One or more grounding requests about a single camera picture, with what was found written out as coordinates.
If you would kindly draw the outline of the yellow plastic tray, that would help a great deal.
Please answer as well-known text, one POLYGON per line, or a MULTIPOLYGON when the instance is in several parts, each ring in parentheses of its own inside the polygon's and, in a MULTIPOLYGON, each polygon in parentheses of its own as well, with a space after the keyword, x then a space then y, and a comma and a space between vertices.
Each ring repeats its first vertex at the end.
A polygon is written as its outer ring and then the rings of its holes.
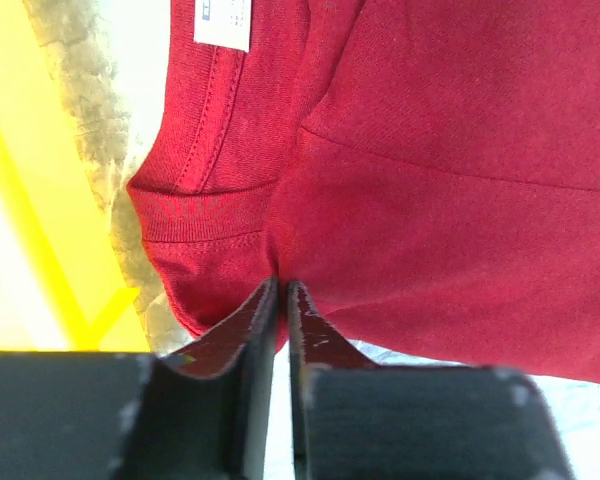
POLYGON ((0 35, 0 202, 16 257, 0 261, 26 341, 0 347, 149 349, 96 204, 69 144, 31 31, 0 35))

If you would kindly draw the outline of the red t shirt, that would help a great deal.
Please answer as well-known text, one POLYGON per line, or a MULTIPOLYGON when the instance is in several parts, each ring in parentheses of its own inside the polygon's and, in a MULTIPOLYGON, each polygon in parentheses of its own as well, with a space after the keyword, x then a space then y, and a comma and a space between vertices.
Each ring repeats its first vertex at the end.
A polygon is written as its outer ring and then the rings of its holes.
POLYGON ((276 276, 354 340, 600 383, 600 1, 256 1, 245 53, 201 13, 128 185, 186 330, 276 276))

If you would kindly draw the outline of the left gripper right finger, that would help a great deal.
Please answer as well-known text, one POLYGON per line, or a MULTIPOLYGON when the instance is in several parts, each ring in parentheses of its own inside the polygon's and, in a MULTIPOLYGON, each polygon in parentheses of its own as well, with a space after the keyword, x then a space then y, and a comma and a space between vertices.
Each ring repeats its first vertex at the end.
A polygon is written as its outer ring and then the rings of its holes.
POLYGON ((503 367, 381 365, 288 290, 299 479, 570 479, 535 383, 503 367))

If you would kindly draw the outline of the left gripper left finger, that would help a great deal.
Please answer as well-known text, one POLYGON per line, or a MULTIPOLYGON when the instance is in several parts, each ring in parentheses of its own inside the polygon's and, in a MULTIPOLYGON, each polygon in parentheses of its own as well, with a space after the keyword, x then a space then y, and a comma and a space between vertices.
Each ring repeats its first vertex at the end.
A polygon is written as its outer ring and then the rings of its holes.
POLYGON ((193 343, 0 351, 0 479, 259 479, 277 283, 193 343))

